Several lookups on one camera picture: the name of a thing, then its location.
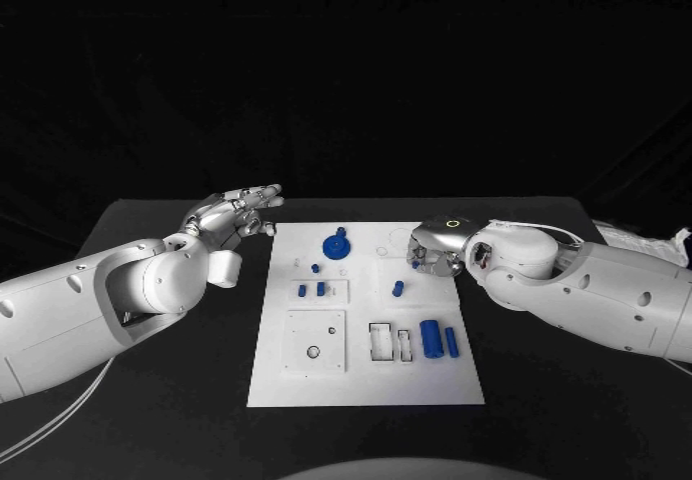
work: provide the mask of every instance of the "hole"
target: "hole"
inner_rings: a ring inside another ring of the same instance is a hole
[[[591,283],[591,275],[583,275],[579,280],[579,288],[583,290],[588,287],[588,284]]]
[[[82,281],[79,280],[79,277],[70,275],[67,277],[67,285],[76,293],[82,293]]]
[[[651,293],[644,292],[638,298],[637,298],[637,303],[640,307],[645,307],[651,303]]]
[[[310,358],[317,358],[320,355],[320,349],[315,347],[315,346],[311,346],[308,349],[307,349],[307,356]]]
[[[7,317],[11,318],[14,316],[14,305],[10,300],[2,300],[0,302],[0,313]]]

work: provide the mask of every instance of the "black table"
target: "black table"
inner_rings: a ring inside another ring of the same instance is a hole
[[[115,202],[79,256],[163,238],[194,203]],[[435,213],[543,223],[602,243],[569,198],[288,200],[265,218],[419,221]],[[553,479],[689,478],[692,379],[504,310],[465,273],[455,281],[485,406],[248,409],[271,242],[243,241],[237,287],[209,286],[183,321],[118,356],[79,412],[0,466],[2,479],[275,479],[385,456],[465,459]],[[0,406],[2,447],[98,371]]]

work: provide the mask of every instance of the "blue object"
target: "blue object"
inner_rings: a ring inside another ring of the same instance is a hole
[[[400,280],[396,280],[396,283],[393,284],[392,295],[395,297],[400,297],[402,293],[403,293],[403,282]]]
[[[444,336],[447,337],[447,350],[449,351],[449,357],[458,357],[457,339],[454,338],[454,329],[447,327],[444,329]]]
[[[439,336],[436,320],[423,320],[421,322],[421,336],[425,358],[444,357],[442,337]]]
[[[331,260],[340,260],[350,253],[350,243],[346,239],[346,229],[338,227],[336,235],[331,235],[321,244],[321,251]]]

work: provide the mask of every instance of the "robotic hand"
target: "robotic hand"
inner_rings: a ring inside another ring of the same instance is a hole
[[[465,265],[501,307],[609,348],[692,362],[692,272],[664,260],[545,225],[491,220],[480,228],[438,216],[412,231],[408,263],[442,277]]]
[[[0,284],[0,403],[70,380],[165,329],[206,283],[235,286],[240,239],[274,235],[259,209],[279,185],[212,195],[177,233],[144,239]]]

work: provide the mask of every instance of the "circular hole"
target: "circular hole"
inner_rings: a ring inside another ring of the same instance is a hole
[[[318,349],[315,346],[310,347],[310,348],[307,349],[307,356],[308,356],[310,358],[317,358],[318,355],[320,355],[320,349]]]
[[[591,283],[591,275],[583,275],[579,280],[579,288],[583,290],[588,287],[588,284]]]
[[[640,307],[645,307],[651,303],[651,292],[644,292],[638,296],[637,303]]]

